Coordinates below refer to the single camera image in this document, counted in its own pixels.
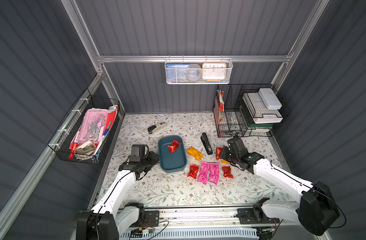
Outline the yellow tea bag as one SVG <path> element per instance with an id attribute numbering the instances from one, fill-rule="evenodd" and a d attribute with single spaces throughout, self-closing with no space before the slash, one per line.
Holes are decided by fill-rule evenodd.
<path id="1" fill-rule="evenodd" d="M 197 149 L 195 149 L 194 147 L 190 147 L 187 150 L 187 154 L 189 154 L 190 156 L 194 157 L 197 161 L 200 161 L 201 158 L 204 157 L 204 155 L 200 151 L 198 151 Z"/>
<path id="2" fill-rule="evenodd" d="M 228 161 L 226 161 L 226 160 L 221 160 L 221 163 L 223 163 L 223 164 L 227 164 L 227 165 L 230 165 L 230 163 L 228 162 Z"/>

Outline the red tea bag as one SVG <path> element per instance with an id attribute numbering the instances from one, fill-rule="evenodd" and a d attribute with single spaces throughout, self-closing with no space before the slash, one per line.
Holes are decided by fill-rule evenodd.
<path id="1" fill-rule="evenodd" d="M 232 175 L 232 169 L 230 166 L 222 166 L 222 170 L 223 170 L 223 173 L 224 173 L 224 177 L 226 179 L 233 179 L 234 176 Z"/>
<path id="2" fill-rule="evenodd" d="M 221 161 L 222 160 L 222 153 L 223 148 L 222 147 L 217 147 L 216 148 L 216 160 Z"/>
<path id="3" fill-rule="evenodd" d="M 198 172 L 199 172 L 199 166 L 198 165 L 191 164 L 190 165 L 190 171 L 188 173 L 188 177 L 191 177 L 193 179 L 196 179 L 197 178 L 197 175 L 198 175 Z"/>
<path id="4" fill-rule="evenodd" d="M 172 141 L 172 143 L 170 145 L 168 145 L 167 147 L 168 147 L 170 153 L 172 154 L 179 148 L 179 146 L 180 146 L 180 143 L 176 139 L 174 139 Z"/>

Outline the pink tea bag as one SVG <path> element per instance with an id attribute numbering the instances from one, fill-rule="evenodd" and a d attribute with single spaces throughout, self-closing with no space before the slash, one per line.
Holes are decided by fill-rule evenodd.
<path id="1" fill-rule="evenodd" d="M 210 166 L 211 166 L 210 163 L 202 162 L 201 169 L 200 169 L 199 176 L 198 176 L 198 182 L 207 184 Z"/>
<path id="2" fill-rule="evenodd" d="M 220 164 L 210 163 L 209 182 L 217 185 L 219 182 L 219 175 L 220 175 Z"/>

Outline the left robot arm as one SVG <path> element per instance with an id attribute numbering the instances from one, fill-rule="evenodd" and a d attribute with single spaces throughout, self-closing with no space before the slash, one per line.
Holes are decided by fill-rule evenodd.
<path id="1" fill-rule="evenodd" d="M 77 240 L 118 240 L 129 227 L 151 227 L 154 220 L 147 217 L 144 204 L 128 203 L 119 213 L 127 192 L 136 181 L 143 179 L 159 162 L 159 155 L 148 145 L 136 144 L 119 168 L 114 182 L 101 200 L 89 211 L 82 211 L 77 219 Z"/>

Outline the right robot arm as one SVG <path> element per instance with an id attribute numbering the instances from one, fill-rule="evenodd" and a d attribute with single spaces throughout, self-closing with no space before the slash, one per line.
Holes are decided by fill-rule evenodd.
<path id="1" fill-rule="evenodd" d="M 338 220 L 340 209 L 326 184 L 303 180 L 277 167 L 263 155 L 250 153 L 238 136 L 232 137 L 227 143 L 220 152 L 222 160 L 270 181 L 293 198 L 292 202 L 260 199 L 253 206 L 256 222 L 286 220 L 302 225 L 313 235 L 322 236 Z"/>

